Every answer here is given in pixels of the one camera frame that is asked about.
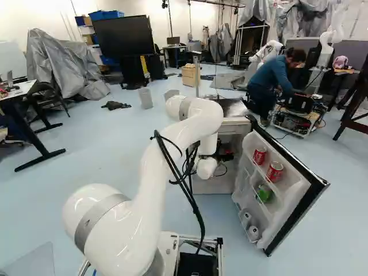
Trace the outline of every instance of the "open fridge door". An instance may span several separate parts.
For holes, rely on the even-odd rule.
[[[250,116],[252,132],[243,140],[232,199],[251,243],[267,256],[282,243],[316,202],[329,183],[301,163]],[[265,149],[264,161],[254,161]],[[278,181],[268,177],[271,162],[281,164]]]

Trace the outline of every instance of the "black pants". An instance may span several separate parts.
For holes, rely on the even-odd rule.
[[[266,120],[269,116],[269,111],[273,110],[276,104],[275,93],[258,85],[248,85],[248,92],[250,95],[248,108]]]

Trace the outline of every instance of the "gray cover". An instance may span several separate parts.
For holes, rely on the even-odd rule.
[[[277,36],[283,44],[291,37],[319,37],[331,23],[329,0],[294,0],[276,9]]]
[[[225,56],[230,51],[232,44],[229,23],[222,24],[217,34],[211,35],[210,39],[210,51],[214,62],[218,63],[225,60]]]
[[[264,21],[267,25],[271,22],[273,1],[271,0],[246,0],[242,1],[244,8],[239,9],[241,14],[237,26],[240,27],[247,23],[252,16],[260,21]]]
[[[86,43],[57,40],[43,30],[32,29],[26,60],[28,79],[50,83],[54,79],[63,98],[80,94],[98,100],[110,92]]]

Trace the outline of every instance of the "blue sweater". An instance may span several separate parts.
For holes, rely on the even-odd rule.
[[[283,94],[292,94],[293,86],[286,74],[285,55],[276,56],[265,62],[249,80],[248,85],[257,85],[265,89],[280,85]]]

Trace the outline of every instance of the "computer monitor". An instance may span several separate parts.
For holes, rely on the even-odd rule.
[[[167,45],[175,45],[180,43],[180,36],[166,38]]]
[[[101,52],[120,60],[127,56],[153,55],[154,40],[147,16],[128,16],[93,21]]]

